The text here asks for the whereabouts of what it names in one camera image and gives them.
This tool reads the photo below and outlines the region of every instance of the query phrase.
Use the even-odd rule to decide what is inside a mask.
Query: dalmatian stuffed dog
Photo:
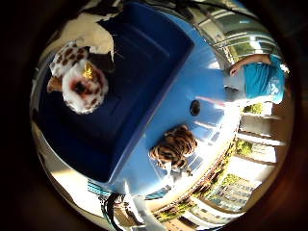
[[[103,103],[108,91],[104,73],[88,60],[88,51],[69,42],[49,65],[52,77],[47,91],[63,93],[67,107],[77,114],[92,113]]]
[[[109,87],[101,70],[115,69],[113,37],[97,23],[116,15],[119,1],[109,2],[114,4],[107,8],[112,10],[109,14],[92,14],[93,10],[101,11],[98,4],[69,20],[41,55],[43,58],[58,49],[49,65],[52,77],[47,91],[61,91],[65,104],[76,114],[92,113],[103,103]]]

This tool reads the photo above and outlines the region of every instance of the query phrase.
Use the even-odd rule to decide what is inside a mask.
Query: tiger stuffed animal
[[[193,133],[189,130],[187,125],[181,125],[178,128],[166,132],[165,140],[168,143],[175,143],[185,157],[191,156],[197,147],[197,142]]]
[[[157,161],[157,166],[166,169],[166,163],[171,168],[184,169],[189,175],[192,171],[188,167],[187,157],[194,153],[197,142],[187,125],[181,125],[165,133],[165,139],[151,148],[149,157]]]

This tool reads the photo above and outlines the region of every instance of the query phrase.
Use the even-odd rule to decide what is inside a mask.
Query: bush
[[[237,140],[237,153],[248,156],[252,152],[252,143],[243,140]]]
[[[244,113],[254,113],[254,114],[261,114],[263,110],[263,104],[257,103],[253,105],[249,105],[244,107],[243,112]]]

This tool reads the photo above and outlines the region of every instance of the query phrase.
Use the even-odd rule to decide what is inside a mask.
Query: hand
[[[230,68],[230,72],[229,72],[230,76],[232,77],[235,76],[241,68],[242,66],[239,63],[233,64]]]

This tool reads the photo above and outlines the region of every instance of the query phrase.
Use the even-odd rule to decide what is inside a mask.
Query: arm
[[[242,68],[245,64],[252,64],[252,63],[263,63],[263,64],[271,64],[270,62],[270,55],[268,54],[254,54],[243,58],[242,60],[234,63],[230,68],[230,76],[234,76],[238,73],[238,71]]]

